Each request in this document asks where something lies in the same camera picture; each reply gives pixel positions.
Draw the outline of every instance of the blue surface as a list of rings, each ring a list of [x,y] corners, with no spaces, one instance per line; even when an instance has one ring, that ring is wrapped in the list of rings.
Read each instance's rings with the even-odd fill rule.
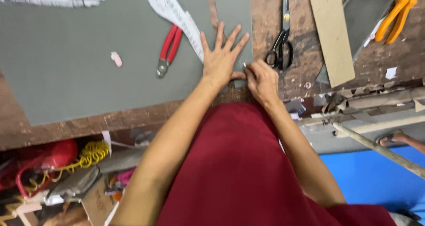
[[[425,167],[413,147],[391,149]],[[374,151],[322,155],[348,203],[381,204],[389,211],[409,209],[425,224],[425,180]]]

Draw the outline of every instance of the orange-handled pliers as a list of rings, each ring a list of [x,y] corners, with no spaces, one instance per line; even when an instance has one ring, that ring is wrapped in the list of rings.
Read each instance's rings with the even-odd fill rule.
[[[394,20],[397,14],[400,13],[394,29],[391,31],[390,35],[385,41],[387,44],[394,43],[404,27],[404,23],[406,22],[407,14],[409,14],[410,8],[417,2],[418,0],[396,0],[396,6],[393,8],[393,10],[391,10],[390,14],[384,19],[384,21],[382,21],[381,25],[379,26],[378,31],[375,34],[375,41],[378,42],[384,38],[384,34],[388,26]]]

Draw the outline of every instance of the workbench surface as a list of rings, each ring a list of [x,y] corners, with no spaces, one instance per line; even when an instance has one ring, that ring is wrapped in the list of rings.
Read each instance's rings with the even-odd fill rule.
[[[214,1],[210,1],[212,10]],[[280,0],[251,0],[254,59],[263,58],[271,48],[280,30]],[[407,18],[400,36],[394,44],[371,42],[356,61],[356,78],[342,86],[330,86],[315,82],[323,56],[311,12],[309,0],[290,0],[291,34],[294,45],[294,62],[287,72],[280,73],[279,95],[282,100],[309,97],[342,88],[353,89],[368,84],[383,84],[386,69],[398,66],[397,82],[425,77],[425,0],[418,0]],[[247,88],[235,89],[217,96],[213,105],[227,102],[251,101]],[[31,127],[4,76],[0,74],[0,150],[99,134],[103,130],[117,131],[138,126],[165,122],[182,101],[174,101],[139,109],[69,120],[61,123]]]

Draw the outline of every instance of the red shirt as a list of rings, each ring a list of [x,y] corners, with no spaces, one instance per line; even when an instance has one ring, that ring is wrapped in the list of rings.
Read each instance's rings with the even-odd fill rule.
[[[205,114],[157,225],[390,225],[375,205],[323,208],[306,197],[258,104],[220,104]]]

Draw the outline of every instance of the hand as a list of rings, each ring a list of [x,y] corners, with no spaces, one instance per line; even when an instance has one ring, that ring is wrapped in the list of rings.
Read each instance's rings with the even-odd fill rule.
[[[221,48],[223,44],[223,29],[224,22],[220,22],[214,51],[210,50],[205,33],[201,32],[202,48],[204,49],[204,76],[202,78],[208,79],[212,84],[217,84],[220,89],[226,86],[231,79],[246,78],[243,72],[233,71],[233,64],[235,64],[236,57],[249,39],[249,33],[245,33],[236,47],[231,50],[238,33],[242,29],[242,26],[238,24],[228,37],[225,46]]]
[[[248,64],[245,73],[251,94],[264,108],[282,102],[278,96],[279,75],[263,60]]]

